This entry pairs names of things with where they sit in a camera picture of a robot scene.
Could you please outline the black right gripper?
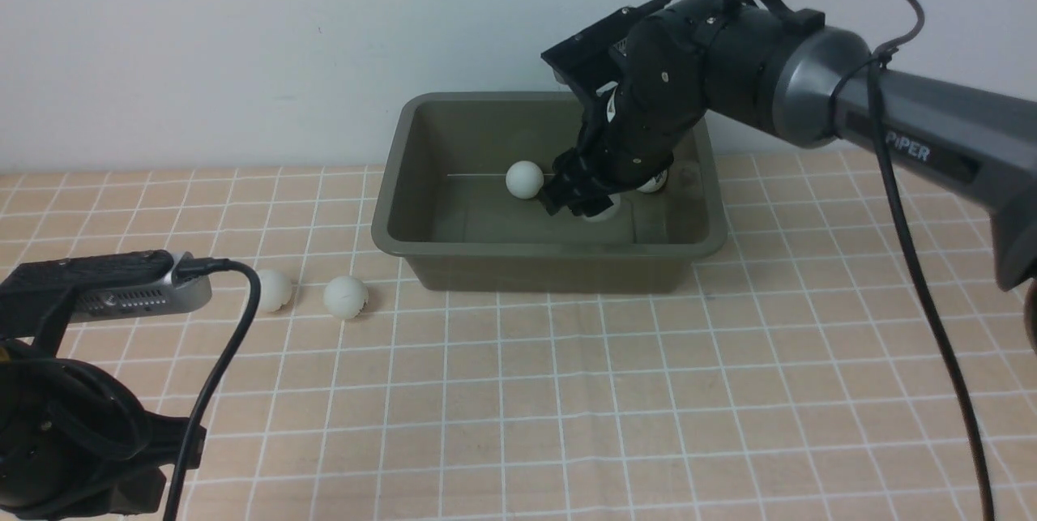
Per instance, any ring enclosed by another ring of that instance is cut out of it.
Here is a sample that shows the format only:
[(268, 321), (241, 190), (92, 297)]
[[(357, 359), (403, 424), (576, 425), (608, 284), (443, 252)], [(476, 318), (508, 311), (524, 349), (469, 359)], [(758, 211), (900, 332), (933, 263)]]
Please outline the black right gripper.
[(675, 147), (705, 114), (704, 52), (693, 26), (680, 11), (636, 23), (625, 70), (608, 99), (597, 93), (606, 83), (598, 75), (571, 79), (590, 112), (577, 150), (556, 156), (540, 189), (548, 215), (577, 207), (578, 217), (597, 217), (614, 207), (611, 194), (640, 189), (671, 165)]

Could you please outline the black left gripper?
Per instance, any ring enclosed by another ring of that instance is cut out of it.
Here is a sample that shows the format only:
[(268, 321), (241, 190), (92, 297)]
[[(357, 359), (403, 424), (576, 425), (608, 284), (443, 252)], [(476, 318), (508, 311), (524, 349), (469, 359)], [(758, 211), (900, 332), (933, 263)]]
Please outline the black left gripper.
[(159, 510), (188, 418), (148, 411), (89, 363), (2, 342), (1, 505), (19, 519)]

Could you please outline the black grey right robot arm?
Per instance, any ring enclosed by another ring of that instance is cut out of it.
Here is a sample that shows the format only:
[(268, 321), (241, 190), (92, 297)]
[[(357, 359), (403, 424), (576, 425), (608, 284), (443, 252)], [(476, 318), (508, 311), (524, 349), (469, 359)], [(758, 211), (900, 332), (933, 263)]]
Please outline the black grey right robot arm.
[[(870, 57), (860, 35), (810, 9), (789, 20), (751, 0), (619, 9), (542, 55), (584, 114), (540, 202), (551, 215), (600, 214), (610, 195), (669, 167), (710, 111), (793, 147), (841, 139), (871, 150)], [(988, 212), (1000, 287), (1034, 278), (1035, 103), (896, 70), (878, 88), (892, 161)]]

